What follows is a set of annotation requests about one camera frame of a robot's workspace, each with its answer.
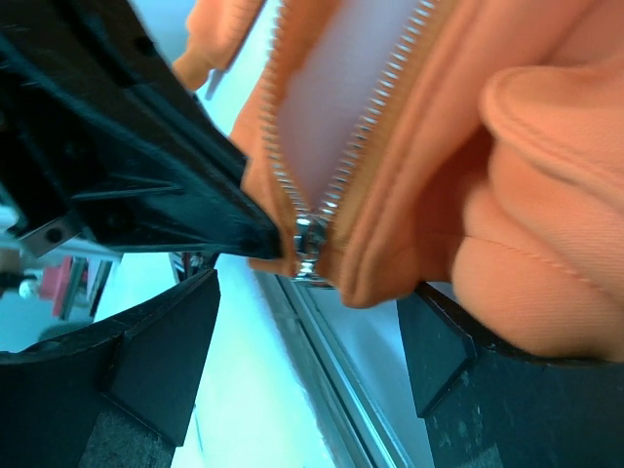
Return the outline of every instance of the orange fabric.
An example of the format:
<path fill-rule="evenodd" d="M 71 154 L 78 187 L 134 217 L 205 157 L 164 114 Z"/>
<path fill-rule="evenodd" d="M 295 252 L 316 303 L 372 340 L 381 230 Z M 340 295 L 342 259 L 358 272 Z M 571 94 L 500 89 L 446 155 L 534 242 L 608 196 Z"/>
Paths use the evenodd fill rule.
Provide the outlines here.
<path fill-rule="evenodd" d="M 190 35 L 174 72 L 188 89 L 201 88 L 213 68 L 236 56 L 264 0 L 198 0 L 186 22 Z"/>
<path fill-rule="evenodd" d="M 211 51 L 240 47 L 216 26 L 232 21 L 229 4 L 198 2 L 189 29 L 203 42 L 189 42 L 191 55 L 216 63 Z M 290 2 L 290 65 L 268 70 L 278 83 L 339 4 Z M 452 280 L 471 314 L 527 351 L 624 361 L 622 18 L 620 0 L 457 2 L 375 177 L 353 181 L 356 215 L 335 228 L 344 242 L 322 257 L 347 305 Z M 291 275 L 293 226 L 261 141 L 261 85 L 232 138 L 252 158 L 244 188 L 284 242 L 283 260 L 254 265 Z"/>

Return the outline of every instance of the zipper pull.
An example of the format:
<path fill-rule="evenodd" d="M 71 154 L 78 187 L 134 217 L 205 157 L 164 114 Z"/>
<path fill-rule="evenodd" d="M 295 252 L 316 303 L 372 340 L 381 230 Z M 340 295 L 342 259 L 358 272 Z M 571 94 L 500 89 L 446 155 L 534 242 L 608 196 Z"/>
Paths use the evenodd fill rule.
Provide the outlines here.
<path fill-rule="evenodd" d="M 316 272 L 321 249 L 327 241 L 327 223 L 318 216 L 303 215 L 296 220 L 296 231 L 294 248 L 299 257 L 299 271 L 293 281 L 313 288 L 331 289 Z"/>

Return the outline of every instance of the black panel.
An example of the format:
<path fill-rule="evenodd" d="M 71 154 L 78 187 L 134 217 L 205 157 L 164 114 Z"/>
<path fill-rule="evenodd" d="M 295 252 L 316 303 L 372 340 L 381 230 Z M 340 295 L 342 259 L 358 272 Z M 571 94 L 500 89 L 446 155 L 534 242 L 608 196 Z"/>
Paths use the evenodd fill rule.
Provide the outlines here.
<path fill-rule="evenodd" d="M 0 466 L 169 466 L 189 425 L 218 298 L 208 272 L 85 329 L 0 353 Z"/>
<path fill-rule="evenodd" d="M 427 285 L 398 308 L 416 406 L 440 384 L 424 413 L 437 467 L 624 467 L 624 365 L 530 356 Z M 476 359 L 445 381 L 458 336 Z"/>
<path fill-rule="evenodd" d="M 63 217 L 120 252 L 280 255 L 240 189 L 245 157 L 126 0 L 4 2 L 1 21 L 0 192 L 17 237 Z"/>

